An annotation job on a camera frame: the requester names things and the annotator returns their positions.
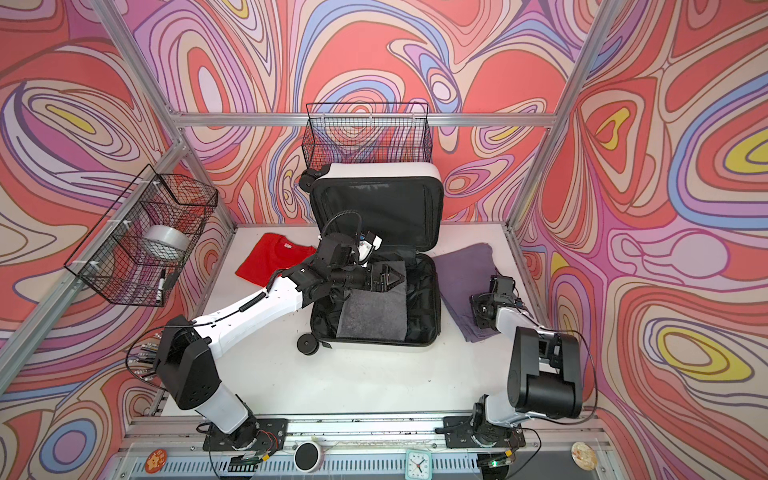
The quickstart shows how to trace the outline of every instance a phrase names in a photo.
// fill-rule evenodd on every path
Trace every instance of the beige round coaster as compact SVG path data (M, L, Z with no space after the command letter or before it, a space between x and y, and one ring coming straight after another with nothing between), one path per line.
M571 457L583 470L595 470L598 467L598 456L592 447L584 442L576 442L571 447Z

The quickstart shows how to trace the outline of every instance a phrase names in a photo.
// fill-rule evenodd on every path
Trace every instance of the red shirt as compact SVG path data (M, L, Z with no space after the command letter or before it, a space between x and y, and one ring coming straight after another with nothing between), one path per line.
M235 274L258 286L266 286L272 272L298 265L316 251L315 247L296 245L284 235L265 233Z

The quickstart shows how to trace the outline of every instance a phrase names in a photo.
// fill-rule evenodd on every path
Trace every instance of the table surface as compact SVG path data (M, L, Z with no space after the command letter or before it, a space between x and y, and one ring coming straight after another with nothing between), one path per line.
M312 227L241 227L233 239L205 313L250 295L257 287L235 275L264 233L318 244ZM502 225L442 225L431 257L488 243L499 273L520 279ZM518 281L526 304L528 294ZM257 415L442 412L468 410L485 393L506 390L512 344L502 335L468 343L442 305L442 332L412 353L320 348L305 356L296 340L310 331L311 307L285 315L236 344L217 360L222 381ZM162 415L189 415L169 399Z

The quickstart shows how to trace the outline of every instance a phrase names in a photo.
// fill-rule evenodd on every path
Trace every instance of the clock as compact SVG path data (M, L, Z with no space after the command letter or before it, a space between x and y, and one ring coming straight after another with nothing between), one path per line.
M432 454L406 450L406 480L432 480Z

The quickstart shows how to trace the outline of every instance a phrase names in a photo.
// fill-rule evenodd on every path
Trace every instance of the purple cloth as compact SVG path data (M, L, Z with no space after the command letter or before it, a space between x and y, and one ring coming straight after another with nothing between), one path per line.
M487 243L433 258L440 281L440 296L467 342L479 342L498 332L475 325L469 296L488 292L491 276L496 274L493 249Z

